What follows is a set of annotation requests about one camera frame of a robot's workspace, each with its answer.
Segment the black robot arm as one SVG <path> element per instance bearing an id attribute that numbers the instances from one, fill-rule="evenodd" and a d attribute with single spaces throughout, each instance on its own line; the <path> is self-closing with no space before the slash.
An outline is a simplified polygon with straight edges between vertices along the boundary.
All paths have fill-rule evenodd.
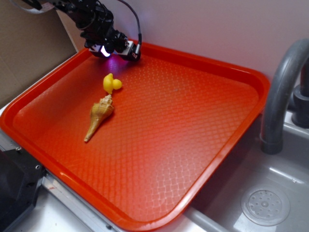
<path id="1" fill-rule="evenodd" d="M 23 7 L 14 0 L 11 4 L 31 13 L 42 14 L 55 9 L 65 13 L 81 31 L 85 48 L 96 57 L 107 58 L 116 52 L 128 59 L 131 49 L 126 35 L 113 27 L 113 14 L 98 0 L 25 0 Z"/>

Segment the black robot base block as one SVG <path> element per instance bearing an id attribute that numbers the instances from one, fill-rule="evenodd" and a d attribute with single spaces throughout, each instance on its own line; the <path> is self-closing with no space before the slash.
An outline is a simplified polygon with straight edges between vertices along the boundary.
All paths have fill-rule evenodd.
<path id="1" fill-rule="evenodd" d="M 0 230 L 11 231 L 35 208 L 44 166 L 18 147 L 0 152 Z"/>

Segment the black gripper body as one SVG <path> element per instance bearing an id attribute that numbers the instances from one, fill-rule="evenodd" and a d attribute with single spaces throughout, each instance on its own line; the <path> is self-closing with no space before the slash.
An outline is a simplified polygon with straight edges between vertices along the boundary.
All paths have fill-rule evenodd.
<path id="1" fill-rule="evenodd" d="M 114 51 L 124 52 L 128 48 L 126 35 L 113 28 L 113 22 L 95 21 L 82 29 L 85 48 L 95 57 L 108 58 Z"/>

